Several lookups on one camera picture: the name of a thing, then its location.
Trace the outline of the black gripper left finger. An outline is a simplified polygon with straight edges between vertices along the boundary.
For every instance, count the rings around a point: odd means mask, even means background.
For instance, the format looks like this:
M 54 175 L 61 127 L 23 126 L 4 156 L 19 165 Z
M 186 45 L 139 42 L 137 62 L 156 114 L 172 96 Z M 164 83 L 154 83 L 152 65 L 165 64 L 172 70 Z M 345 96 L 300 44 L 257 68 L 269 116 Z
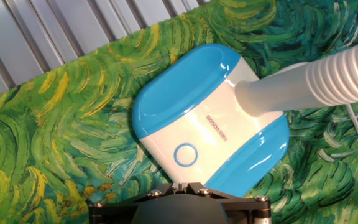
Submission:
M 148 201 L 182 191 L 182 183 L 160 184 L 154 189 L 119 203 L 89 203 L 89 223 L 130 223 L 140 206 Z

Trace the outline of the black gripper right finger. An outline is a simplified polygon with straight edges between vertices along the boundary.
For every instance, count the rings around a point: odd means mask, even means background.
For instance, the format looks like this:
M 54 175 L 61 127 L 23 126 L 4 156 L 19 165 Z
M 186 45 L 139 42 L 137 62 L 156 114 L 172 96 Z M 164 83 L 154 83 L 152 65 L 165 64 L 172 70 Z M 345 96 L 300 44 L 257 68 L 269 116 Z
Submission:
M 240 198 L 205 187 L 199 182 L 187 183 L 185 192 L 217 202 L 232 223 L 271 224 L 271 203 L 264 195 Z

